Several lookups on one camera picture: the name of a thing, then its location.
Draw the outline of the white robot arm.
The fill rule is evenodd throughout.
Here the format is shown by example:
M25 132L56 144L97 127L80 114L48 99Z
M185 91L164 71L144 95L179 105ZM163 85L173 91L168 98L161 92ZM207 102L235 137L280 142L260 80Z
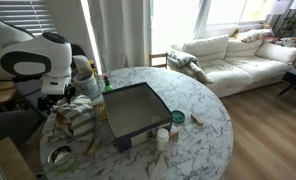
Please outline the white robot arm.
M37 107L50 108L70 95L71 44L61 35L46 32L38 37L26 29L0 20L0 65L15 81L41 79Z

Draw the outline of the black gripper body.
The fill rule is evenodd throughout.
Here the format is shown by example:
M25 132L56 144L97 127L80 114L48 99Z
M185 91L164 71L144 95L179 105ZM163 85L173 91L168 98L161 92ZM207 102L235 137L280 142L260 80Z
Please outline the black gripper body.
M63 95L46 95L45 97L39 97L37 101L37 107L40 111L50 113L50 108L59 100L65 99L67 103L70 103L72 97L75 94L75 90L68 90Z

